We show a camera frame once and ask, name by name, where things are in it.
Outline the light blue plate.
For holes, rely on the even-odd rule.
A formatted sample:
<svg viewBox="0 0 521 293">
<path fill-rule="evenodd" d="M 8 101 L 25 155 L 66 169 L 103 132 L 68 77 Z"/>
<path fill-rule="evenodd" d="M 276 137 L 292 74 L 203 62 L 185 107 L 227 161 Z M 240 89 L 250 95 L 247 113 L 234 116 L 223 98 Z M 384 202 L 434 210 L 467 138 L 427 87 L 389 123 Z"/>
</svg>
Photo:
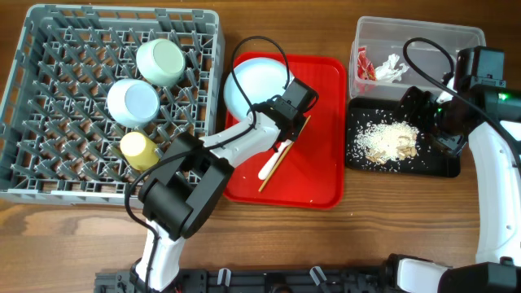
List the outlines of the light blue plate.
<svg viewBox="0 0 521 293">
<path fill-rule="evenodd" d="M 234 68 L 239 85 L 252 104 L 262 103 L 274 95 L 282 95 L 287 82 L 287 67 L 270 58 L 248 59 Z M 228 112 L 237 120 L 244 120 L 249 106 L 239 91 L 232 74 L 224 85 L 224 101 Z"/>
</svg>

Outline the wooden chopstick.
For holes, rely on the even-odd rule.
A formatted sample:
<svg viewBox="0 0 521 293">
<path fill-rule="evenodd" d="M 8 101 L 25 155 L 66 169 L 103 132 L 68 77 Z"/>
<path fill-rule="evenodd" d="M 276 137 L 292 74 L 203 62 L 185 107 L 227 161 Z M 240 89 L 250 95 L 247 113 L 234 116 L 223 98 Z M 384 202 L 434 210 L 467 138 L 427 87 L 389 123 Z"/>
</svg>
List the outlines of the wooden chopstick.
<svg viewBox="0 0 521 293">
<path fill-rule="evenodd" d="M 264 190 L 264 188 L 268 185 L 269 180 L 275 174 L 275 172 L 277 171 L 279 166 L 282 164 L 282 162 L 288 155 L 288 153 L 293 145 L 294 145 L 294 142 L 292 141 L 292 144 L 283 151 L 282 155 L 278 159 L 277 163 L 274 165 L 274 167 L 273 167 L 272 171 L 269 173 L 268 177 L 265 180 L 263 180 L 262 184 L 260 185 L 260 188 L 258 189 L 259 192 L 262 192 Z"/>
</svg>

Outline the rice and peanut shells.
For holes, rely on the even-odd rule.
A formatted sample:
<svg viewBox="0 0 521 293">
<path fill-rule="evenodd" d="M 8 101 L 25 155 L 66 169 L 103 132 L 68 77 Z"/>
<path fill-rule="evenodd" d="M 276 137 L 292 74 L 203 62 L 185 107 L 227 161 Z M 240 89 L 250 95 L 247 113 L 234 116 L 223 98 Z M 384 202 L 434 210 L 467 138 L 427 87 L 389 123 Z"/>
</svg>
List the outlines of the rice and peanut shells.
<svg viewBox="0 0 521 293">
<path fill-rule="evenodd" d="M 406 122 L 358 121 L 352 154 L 379 165 L 413 159 L 418 154 L 418 135 L 419 129 Z"/>
</svg>

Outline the white plastic fork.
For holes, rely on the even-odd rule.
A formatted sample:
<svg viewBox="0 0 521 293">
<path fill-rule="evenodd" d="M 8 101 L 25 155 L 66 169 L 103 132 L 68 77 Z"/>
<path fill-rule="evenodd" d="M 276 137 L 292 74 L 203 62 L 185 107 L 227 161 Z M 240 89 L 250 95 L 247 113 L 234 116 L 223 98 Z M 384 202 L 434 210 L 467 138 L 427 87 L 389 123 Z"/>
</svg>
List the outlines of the white plastic fork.
<svg viewBox="0 0 521 293">
<path fill-rule="evenodd" d="M 262 169 L 258 173 L 258 178 L 260 180 L 265 180 L 269 173 L 272 171 L 274 165 L 277 163 L 278 159 L 282 155 L 283 151 L 292 144 L 291 139 L 287 139 L 285 142 L 282 142 L 278 149 L 274 152 L 274 154 L 268 159 L 268 161 L 265 163 L 265 165 L 262 167 Z"/>
</svg>

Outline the white napkin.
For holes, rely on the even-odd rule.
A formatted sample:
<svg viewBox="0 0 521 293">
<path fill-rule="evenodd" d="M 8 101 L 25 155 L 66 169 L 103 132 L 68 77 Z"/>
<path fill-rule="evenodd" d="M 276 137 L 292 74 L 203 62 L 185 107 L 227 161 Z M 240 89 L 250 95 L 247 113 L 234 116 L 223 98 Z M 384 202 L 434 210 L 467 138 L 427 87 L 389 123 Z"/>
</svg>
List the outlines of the white napkin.
<svg viewBox="0 0 521 293">
<path fill-rule="evenodd" d="M 409 66 L 405 63 L 398 63 L 399 61 L 399 55 L 389 55 L 387 61 L 374 70 L 376 81 L 387 83 L 401 81 L 402 75 L 409 70 Z"/>
</svg>

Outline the red snack wrapper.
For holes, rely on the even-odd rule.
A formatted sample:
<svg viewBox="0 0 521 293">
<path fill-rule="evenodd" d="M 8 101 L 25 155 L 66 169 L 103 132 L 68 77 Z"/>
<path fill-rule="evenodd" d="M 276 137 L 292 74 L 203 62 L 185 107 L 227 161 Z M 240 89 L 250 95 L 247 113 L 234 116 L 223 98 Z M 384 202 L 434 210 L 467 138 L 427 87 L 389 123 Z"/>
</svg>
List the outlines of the red snack wrapper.
<svg viewBox="0 0 521 293">
<path fill-rule="evenodd" d="M 374 65 L 366 53 L 366 46 L 359 47 L 357 50 L 357 76 L 361 80 L 376 81 Z"/>
</svg>

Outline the yellow plastic cup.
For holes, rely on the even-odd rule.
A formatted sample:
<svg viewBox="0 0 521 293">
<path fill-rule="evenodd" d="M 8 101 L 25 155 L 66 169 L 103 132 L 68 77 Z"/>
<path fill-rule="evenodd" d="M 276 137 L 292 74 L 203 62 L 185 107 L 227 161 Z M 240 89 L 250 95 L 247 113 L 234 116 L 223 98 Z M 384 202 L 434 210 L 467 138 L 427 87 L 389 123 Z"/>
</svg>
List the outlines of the yellow plastic cup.
<svg viewBox="0 0 521 293">
<path fill-rule="evenodd" d="M 160 157 L 155 153 L 157 145 L 143 133 L 127 133 L 120 140 L 120 150 L 129 165 L 142 172 L 157 164 Z"/>
</svg>

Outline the mint green saucer bowl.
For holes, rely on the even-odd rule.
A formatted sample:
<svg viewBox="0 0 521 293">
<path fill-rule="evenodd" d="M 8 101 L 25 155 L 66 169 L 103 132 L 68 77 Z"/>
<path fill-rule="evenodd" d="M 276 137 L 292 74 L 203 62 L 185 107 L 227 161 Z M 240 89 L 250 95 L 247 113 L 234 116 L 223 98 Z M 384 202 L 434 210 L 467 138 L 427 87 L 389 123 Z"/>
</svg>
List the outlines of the mint green saucer bowl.
<svg viewBox="0 0 521 293">
<path fill-rule="evenodd" d="M 115 82 L 107 93 L 106 104 L 112 118 L 127 128 L 145 126 L 157 117 L 160 109 L 155 89 L 136 79 Z"/>
</svg>

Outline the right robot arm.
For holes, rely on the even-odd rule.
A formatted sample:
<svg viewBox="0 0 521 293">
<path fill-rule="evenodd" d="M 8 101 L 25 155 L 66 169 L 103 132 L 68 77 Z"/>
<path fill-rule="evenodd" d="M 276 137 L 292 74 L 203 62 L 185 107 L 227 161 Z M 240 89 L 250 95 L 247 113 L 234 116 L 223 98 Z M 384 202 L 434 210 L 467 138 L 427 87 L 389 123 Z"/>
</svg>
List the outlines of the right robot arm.
<svg viewBox="0 0 521 293">
<path fill-rule="evenodd" d="M 449 60 L 441 80 L 412 69 L 446 99 L 409 88 L 394 117 L 427 134 L 432 146 L 455 156 L 467 144 L 479 192 L 479 242 L 473 265 L 450 268 L 391 255 L 386 285 L 404 292 L 518 292 L 520 290 L 520 92 L 508 90 L 504 54 L 467 48 Z"/>
</svg>

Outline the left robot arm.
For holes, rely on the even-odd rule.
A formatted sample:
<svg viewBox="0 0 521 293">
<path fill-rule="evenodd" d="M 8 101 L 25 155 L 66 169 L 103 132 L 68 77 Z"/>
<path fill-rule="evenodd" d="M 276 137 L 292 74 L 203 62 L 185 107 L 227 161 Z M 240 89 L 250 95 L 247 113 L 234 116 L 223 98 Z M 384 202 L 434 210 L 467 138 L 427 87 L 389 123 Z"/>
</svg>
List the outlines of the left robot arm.
<svg viewBox="0 0 521 293">
<path fill-rule="evenodd" d="M 220 133 L 179 134 L 159 162 L 131 184 L 128 192 L 142 203 L 143 217 L 135 221 L 147 229 L 143 255 L 132 268 L 140 291 L 161 292 L 173 284 L 186 240 L 212 214 L 234 170 L 280 142 L 295 141 L 318 99 L 295 78 L 282 94 L 249 103 L 246 117 Z"/>
</svg>

